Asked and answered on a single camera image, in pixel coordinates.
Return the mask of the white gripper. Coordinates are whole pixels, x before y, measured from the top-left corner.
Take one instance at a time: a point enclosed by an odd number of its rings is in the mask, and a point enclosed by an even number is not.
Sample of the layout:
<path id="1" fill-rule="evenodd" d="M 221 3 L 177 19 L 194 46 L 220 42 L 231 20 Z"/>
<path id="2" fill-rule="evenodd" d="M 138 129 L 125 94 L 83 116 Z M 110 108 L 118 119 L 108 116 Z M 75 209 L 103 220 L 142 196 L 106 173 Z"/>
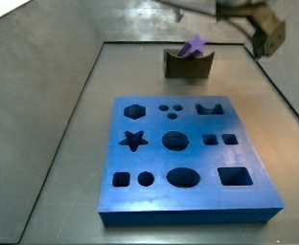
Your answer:
<path id="1" fill-rule="evenodd" d="M 284 21 L 276 16 L 265 0 L 216 0 L 220 18 L 243 17 L 253 26 L 251 43 L 253 57 L 271 56 L 284 43 Z"/>

